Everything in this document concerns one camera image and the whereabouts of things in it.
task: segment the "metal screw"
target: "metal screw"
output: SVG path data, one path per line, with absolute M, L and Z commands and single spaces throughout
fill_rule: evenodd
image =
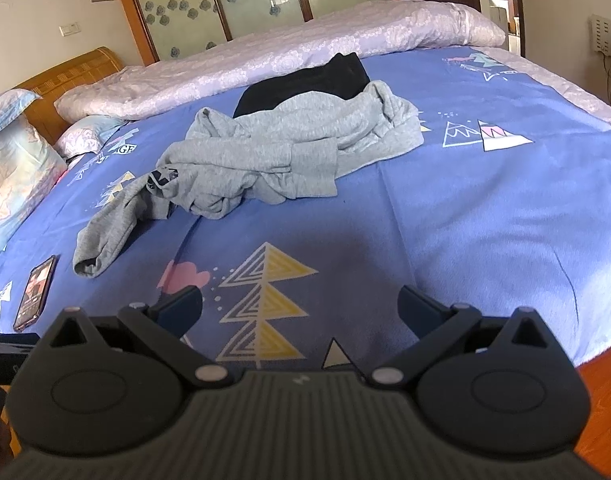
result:
M 194 375 L 199 381 L 216 383 L 227 377 L 227 369 L 220 365 L 203 365 L 196 369 Z
M 377 368 L 372 372 L 373 380 L 379 384 L 399 384 L 403 377 L 403 372 L 398 368 Z

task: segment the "gray sweatshirt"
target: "gray sweatshirt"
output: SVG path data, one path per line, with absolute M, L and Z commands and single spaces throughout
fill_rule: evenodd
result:
M 173 205 L 223 218 L 246 198 L 335 196 L 335 179 L 423 143 L 419 111 L 382 81 L 354 99 L 307 92 L 236 119 L 202 108 L 185 140 L 156 170 L 133 180 L 79 232 L 74 272 L 98 276 L 137 221 L 166 219 Z

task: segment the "smartphone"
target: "smartphone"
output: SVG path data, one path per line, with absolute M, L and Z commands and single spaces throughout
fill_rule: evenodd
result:
M 47 291 L 52 283 L 57 259 L 57 256 L 50 256 L 30 272 L 28 285 L 23 292 L 23 299 L 14 320 L 14 330 L 16 332 L 22 332 L 28 326 L 34 324 L 43 313 Z

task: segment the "cable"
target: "cable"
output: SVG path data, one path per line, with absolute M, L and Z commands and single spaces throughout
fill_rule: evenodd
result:
M 611 105 L 611 65 L 607 66 L 605 63 L 607 61 L 607 56 L 605 53 L 601 52 L 603 56 L 603 70 L 605 70 L 605 75 L 607 76 L 607 80 L 605 82 L 605 91 L 607 92 L 607 103 Z

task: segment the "floral pillow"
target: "floral pillow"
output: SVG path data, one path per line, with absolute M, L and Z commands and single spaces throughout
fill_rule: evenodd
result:
M 98 153 L 108 139 L 128 121 L 105 115 L 91 115 L 70 126 L 54 149 L 65 160 L 83 153 Z
M 29 90 L 16 88 L 0 94 L 0 131 L 40 97 Z
M 0 131 L 0 252 L 65 170 L 25 115 Z

